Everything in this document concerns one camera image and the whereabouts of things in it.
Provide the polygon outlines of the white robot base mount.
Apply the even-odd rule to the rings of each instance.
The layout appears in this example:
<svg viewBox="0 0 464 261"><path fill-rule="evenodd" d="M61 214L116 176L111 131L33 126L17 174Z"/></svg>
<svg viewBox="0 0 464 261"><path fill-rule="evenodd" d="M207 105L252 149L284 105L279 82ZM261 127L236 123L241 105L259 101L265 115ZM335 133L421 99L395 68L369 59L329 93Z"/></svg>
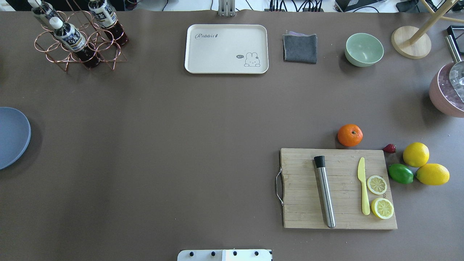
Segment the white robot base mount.
<svg viewBox="0 0 464 261"><path fill-rule="evenodd" d="M268 249L206 249L182 250L178 261L272 261L272 250Z"/></svg>

